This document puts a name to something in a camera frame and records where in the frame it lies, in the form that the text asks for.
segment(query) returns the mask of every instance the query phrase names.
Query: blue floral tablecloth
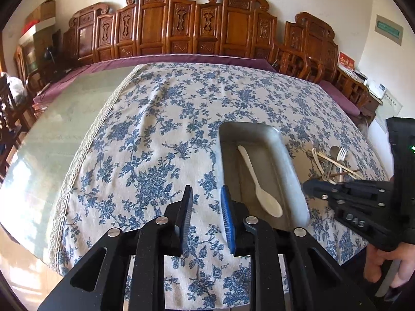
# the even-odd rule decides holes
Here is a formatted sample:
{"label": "blue floral tablecloth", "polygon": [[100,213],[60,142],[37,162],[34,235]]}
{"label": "blue floral tablecloth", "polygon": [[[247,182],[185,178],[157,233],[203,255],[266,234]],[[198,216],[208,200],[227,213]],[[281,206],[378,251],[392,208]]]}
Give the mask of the blue floral tablecloth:
{"label": "blue floral tablecloth", "polygon": [[[347,148],[367,179],[385,179],[358,129],[318,85],[229,65],[140,65],[101,111],[78,151],[79,166],[69,170],[74,176],[56,212],[62,228],[52,240],[59,250],[52,267],[65,275],[109,228],[141,228],[191,185],[188,252],[165,258],[166,308],[247,304],[250,260],[229,253],[219,204],[215,148],[224,121],[279,129],[300,182],[317,174],[306,156],[314,139],[326,152]],[[339,263],[365,246],[334,221],[325,201],[308,205],[308,231]]]}

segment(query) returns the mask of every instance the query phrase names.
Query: metal tray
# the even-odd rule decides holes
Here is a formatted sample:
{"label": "metal tray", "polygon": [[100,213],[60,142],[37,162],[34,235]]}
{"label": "metal tray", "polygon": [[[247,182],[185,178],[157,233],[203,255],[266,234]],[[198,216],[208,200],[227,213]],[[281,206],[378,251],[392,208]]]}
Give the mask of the metal tray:
{"label": "metal tray", "polygon": [[[248,152],[261,187],[283,208],[280,218],[271,216],[259,204],[254,181],[237,149],[238,145]],[[308,225],[310,213],[306,199],[276,128],[259,123],[225,122],[219,127],[216,148],[218,184],[220,187],[228,185],[233,200],[246,204],[250,214],[262,218],[274,228],[293,230]]]}

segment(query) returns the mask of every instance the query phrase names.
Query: silver bolt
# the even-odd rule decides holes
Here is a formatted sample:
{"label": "silver bolt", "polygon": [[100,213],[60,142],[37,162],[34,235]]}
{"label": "silver bolt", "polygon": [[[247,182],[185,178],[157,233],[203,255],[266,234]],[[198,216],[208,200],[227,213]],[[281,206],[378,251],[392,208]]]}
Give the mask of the silver bolt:
{"label": "silver bolt", "polygon": [[159,216],[156,219],[156,223],[157,224],[166,224],[167,222],[169,222],[169,218],[165,217],[165,216]]}
{"label": "silver bolt", "polygon": [[298,237],[304,237],[307,235],[307,232],[305,229],[303,228],[295,228],[294,229],[294,234]]}
{"label": "silver bolt", "polygon": [[118,228],[111,228],[108,231],[108,236],[109,237],[117,237],[119,234],[121,234],[121,230],[119,230]]}
{"label": "silver bolt", "polygon": [[247,224],[257,224],[258,223],[258,218],[255,217],[255,216],[248,216],[245,219],[245,221],[246,221]]}

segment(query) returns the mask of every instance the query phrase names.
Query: red card with chinese characters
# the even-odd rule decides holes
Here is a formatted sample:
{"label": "red card with chinese characters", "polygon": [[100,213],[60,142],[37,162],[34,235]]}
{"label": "red card with chinese characters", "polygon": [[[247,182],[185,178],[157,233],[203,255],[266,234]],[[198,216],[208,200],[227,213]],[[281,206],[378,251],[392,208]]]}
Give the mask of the red card with chinese characters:
{"label": "red card with chinese characters", "polygon": [[339,53],[339,65],[349,71],[354,69],[354,59],[347,56],[345,53],[340,51]]}

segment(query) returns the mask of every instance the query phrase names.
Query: fork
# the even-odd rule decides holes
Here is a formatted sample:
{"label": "fork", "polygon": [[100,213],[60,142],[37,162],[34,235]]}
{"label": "fork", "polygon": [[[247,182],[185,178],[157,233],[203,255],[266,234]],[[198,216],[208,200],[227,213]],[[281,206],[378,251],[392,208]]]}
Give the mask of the fork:
{"label": "fork", "polygon": [[[345,158],[346,158],[346,154],[347,154],[347,150],[344,147],[340,148],[339,154],[337,155],[337,161],[339,163],[342,163]],[[344,181],[344,175],[339,175],[339,182],[343,182]]]}

